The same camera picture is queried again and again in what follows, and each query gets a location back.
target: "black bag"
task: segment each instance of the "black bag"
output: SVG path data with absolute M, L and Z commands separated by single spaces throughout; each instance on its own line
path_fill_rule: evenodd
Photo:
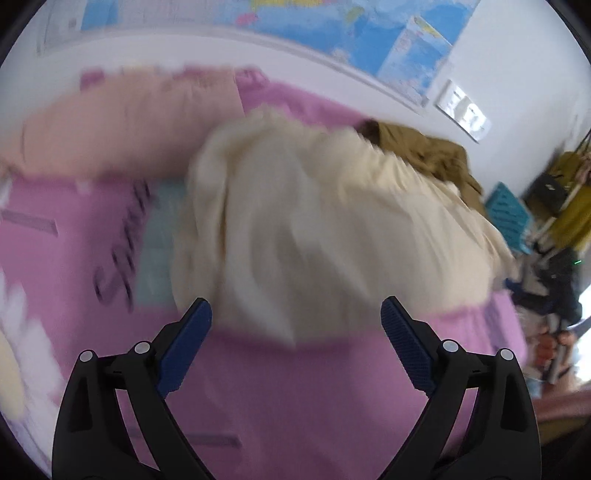
M 548 173 L 543 173 L 536 179 L 532 188 L 532 194 L 555 217 L 558 217 L 562 206 L 569 197 L 566 189 Z

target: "teal basket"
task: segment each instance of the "teal basket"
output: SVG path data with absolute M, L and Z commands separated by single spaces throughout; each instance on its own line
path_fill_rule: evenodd
M 492 224 L 501 232 L 507 245 L 518 252 L 530 254 L 524 239 L 531 222 L 531 214 L 507 185 L 500 182 L 486 201 L 486 212 Z

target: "pink pillow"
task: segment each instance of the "pink pillow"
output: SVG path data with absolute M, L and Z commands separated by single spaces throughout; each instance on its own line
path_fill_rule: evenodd
M 76 180 L 184 176 L 209 132 L 244 115 L 232 70 L 131 72 L 58 99 L 0 146 L 4 168 Z

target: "white blanket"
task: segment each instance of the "white blanket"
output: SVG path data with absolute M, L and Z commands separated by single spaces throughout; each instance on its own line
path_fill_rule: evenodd
M 171 268 L 177 306 L 296 343 L 380 328 L 395 295 L 420 319 L 487 301 L 513 273 L 501 234 L 443 183 L 352 129 L 259 109 L 195 156 Z

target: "metal screw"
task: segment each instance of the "metal screw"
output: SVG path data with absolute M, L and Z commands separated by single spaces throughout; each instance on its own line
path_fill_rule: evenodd
M 443 342 L 443 349 L 446 352 L 457 352 L 460 349 L 460 346 L 454 342 L 453 340 L 446 340 L 445 342 Z
M 501 350 L 501 357 L 503 357 L 505 360 L 513 360 L 515 358 L 515 355 L 513 355 L 513 352 L 511 350 L 503 348 L 503 350 Z
M 89 362 L 92 360 L 94 354 L 90 350 L 86 350 L 80 354 L 80 361 L 81 362 Z
M 148 342 L 140 342 L 135 346 L 134 352 L 142 354 L 142 353 L 148 352 L 149 349 L 150 349 L 150 344 Z

